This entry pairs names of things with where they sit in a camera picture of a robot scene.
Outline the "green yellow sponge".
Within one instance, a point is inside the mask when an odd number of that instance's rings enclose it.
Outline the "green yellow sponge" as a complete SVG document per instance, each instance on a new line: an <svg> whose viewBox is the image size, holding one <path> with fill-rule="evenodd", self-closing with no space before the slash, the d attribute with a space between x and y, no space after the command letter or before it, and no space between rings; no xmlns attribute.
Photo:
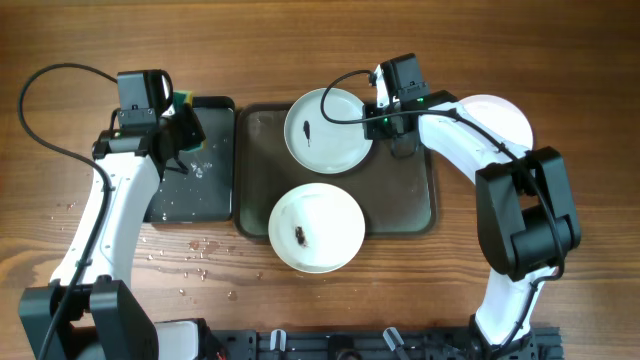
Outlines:
<svg viewBox="0 0 640 360"><path fill-rule="evenodd" d="M181 132L183 144L181 151L197 152L204 147L206 135L194 110L192 91L177 90L173 92L174 116Z"/></svg>

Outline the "white plate with dark smear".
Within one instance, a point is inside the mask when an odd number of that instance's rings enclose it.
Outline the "white plate with dark smear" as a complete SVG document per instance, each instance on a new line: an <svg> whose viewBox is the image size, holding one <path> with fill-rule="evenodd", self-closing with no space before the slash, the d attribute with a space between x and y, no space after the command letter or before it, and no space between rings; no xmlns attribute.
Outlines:
<svg viewBox="0 0 640 360"><path fill-rule="evenodd" d="M472 95L460 100L465 110L481 124L502 138L532 150L534 135L524 113L510 101L488 94Z"/></svg>

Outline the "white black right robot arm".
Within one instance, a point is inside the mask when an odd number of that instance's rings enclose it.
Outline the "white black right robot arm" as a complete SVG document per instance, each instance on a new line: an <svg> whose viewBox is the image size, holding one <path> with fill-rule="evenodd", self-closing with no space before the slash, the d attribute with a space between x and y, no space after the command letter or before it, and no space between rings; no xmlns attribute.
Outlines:
<svg viewBox="0 0 640 360"><path fill-rule="evenodd" d="M368 81L376 103L364 111L367 133L414 131L475 187L477 236L490 275L471 318L471 354L497 359L523 349L540 290L562 278L566 256L581 241L563 157L552 147L534 148L529 121L504 98L429 91L413 53L379 64Z"/></svg>

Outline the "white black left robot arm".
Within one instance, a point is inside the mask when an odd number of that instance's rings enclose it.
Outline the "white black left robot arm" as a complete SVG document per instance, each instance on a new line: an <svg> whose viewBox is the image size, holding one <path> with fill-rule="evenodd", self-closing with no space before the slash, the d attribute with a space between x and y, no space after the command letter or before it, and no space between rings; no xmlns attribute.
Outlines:
<svg viewBox="0 0 640 360"><path fill-rule="evenodd" d="M189 172L181 153L205 140L189 99L177 102L164 70L113 77L120 105L89 158L93 169L73 241L45 287L23 292L19 316L39 359L201 359L200 320L154 323L130 290L147 208L167 171Z"/></svg>

